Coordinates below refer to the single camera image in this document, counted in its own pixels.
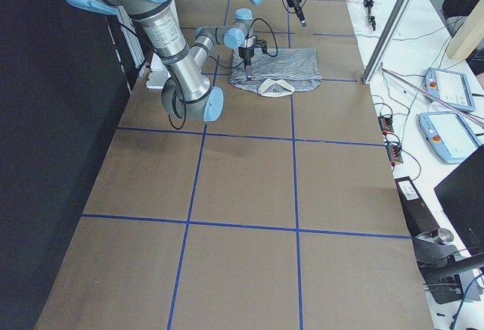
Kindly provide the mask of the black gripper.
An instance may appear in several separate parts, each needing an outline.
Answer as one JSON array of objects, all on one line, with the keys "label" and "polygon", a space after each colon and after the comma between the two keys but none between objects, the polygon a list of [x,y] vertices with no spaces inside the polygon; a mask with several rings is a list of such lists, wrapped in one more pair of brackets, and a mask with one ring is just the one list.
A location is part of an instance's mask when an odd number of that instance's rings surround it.
[{"label": "black gripper", "polygon": [[251,46],[241,46],[238,48],[238,54],[240,59],[244,63],[244,69],[247,80],[252,79],[252,63],[251,59],[254,56],[254,45]]},{"label": "black gripper", "polygon": [[302,8],[300,7],[300,3],[302,0],[286,0],[287,5],[289,8],[292,8],[298,17],[300,23],[302,26],[307,26],[306,23],[306,18],[304,16],[304,13],[302,12]]}]

